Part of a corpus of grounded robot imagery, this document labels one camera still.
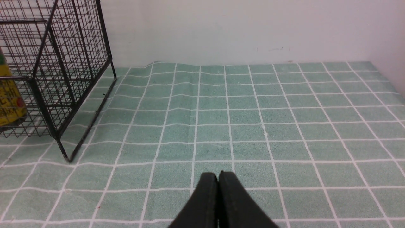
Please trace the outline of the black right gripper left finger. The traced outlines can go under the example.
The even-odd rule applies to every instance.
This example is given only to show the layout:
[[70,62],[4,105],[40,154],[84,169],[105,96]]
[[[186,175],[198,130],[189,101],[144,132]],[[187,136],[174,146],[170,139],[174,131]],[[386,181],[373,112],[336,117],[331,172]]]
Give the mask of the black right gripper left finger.
[[217,228],[217,196],[216,175],[202,173],[197,187],[169,228]]

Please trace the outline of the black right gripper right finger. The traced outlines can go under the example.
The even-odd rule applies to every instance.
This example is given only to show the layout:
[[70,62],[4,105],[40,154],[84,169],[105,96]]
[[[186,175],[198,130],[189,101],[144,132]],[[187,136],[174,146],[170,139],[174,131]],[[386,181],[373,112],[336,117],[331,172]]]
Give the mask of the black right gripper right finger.
[[252,199],[234,172],[219,175],[220,228],[278,228]]

